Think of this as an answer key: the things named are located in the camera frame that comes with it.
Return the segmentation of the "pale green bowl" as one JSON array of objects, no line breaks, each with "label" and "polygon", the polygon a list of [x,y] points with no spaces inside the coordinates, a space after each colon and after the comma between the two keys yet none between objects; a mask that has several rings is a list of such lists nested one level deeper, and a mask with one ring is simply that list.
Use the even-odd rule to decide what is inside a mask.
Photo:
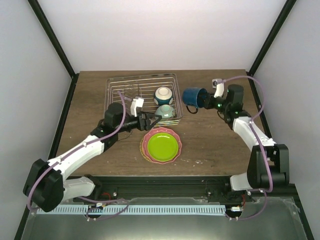
[{"label": "pale green bowl", "polygon": [[161,116],[162,119],[170,119],[176,116],[176,111],[171,105],[164,104],[157,108],[155,115]]}]

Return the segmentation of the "dark blue mug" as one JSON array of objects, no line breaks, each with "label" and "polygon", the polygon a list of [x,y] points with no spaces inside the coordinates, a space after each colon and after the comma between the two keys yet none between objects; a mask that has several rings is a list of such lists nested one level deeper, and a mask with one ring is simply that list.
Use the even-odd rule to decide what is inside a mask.
[{"label": "dark blue mug", "polygon": [[182,93],[182,101],[190,114],[197,114],[199,108],[204,107],[207,95],[205,88],[188,87]]}]

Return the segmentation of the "white and teal bowl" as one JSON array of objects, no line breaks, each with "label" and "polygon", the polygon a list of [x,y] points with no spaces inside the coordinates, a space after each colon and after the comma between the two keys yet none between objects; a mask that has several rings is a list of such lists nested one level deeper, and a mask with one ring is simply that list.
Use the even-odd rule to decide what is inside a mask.
[{"label": "white and teal bowl", "polygon": [[171,105],[173,102],[173,92],[168,87],[161,86],[155,90],[153,99],[157,106]]}]

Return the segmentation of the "chrome wire dish rack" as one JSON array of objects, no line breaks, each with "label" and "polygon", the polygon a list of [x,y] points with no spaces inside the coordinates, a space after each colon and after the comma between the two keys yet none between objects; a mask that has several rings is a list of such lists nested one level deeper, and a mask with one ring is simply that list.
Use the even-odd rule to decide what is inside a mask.
[{"label": "chrome wire dish rack", "polygon": [[124,97],[126,111],[131,113],[132,99],[144,99],[143,106],[137,112],[155,113],[158,105],[154,101],[154,94],[160,87],[167,87],[172,91],[173,101],[170,104],[175,111],[175,117],[162,119],[157,126],[177,125],[183,117],[183,106],[177,76],[174,73],[159,73],[149,75],[136,75],[124,77],[111,77],[106,81],[104,109],[115,102],[121,103],[118,92]]}]

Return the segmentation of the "lime green plate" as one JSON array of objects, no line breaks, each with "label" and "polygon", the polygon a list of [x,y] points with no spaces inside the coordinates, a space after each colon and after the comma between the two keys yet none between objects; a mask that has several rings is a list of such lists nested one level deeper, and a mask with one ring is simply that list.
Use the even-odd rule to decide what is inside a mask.
[{"label": "lime green plate", "polygon": [[179,150],[176,138],[165,132],[156,133],[147,143],[149,155],[156,161],[168,162],[175,158]]}]

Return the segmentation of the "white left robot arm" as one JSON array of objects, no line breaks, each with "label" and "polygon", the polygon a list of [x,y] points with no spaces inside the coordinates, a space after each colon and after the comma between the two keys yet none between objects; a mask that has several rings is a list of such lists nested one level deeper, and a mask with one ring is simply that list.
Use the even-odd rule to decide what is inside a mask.
[{"label": "white left robot arm", "polygon": [[98,182],[90,177],[69,180],[69,176],[92,158],[106,152],[118,141],[118,134],[133,129],[151,130],[161,115],[141,111],[137,115],[126,112],[118,102],[108,106],[96,128],[81,143],[67,152],[44,161],[36,160],[27,176],[23,193],[27,196],[27,207],[33,211],[32,204],[45,212],[55,209],[61,202],[86,197],[97,202],[102,196]]}]

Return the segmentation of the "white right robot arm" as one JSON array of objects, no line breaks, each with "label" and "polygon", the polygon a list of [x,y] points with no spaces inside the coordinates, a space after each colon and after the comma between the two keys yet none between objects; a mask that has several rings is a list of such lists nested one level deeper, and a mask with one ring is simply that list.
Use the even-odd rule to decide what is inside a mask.
[{"label": "white right robot arm", "polygon": [[253,117],[243,109],[244,88],[231,84],[227,88],[220,79],[213,81],[213,93],[204,95],[204,108],[216,109],[231,130],[241,137],[250,150],[250,158],[245,173],[230,177],[230,184],[222,188],[223,198],[229,202],[240,196],[240,191],[284,187],[290,181],[289,149],[285,144],[277,144],[259,129]]}]

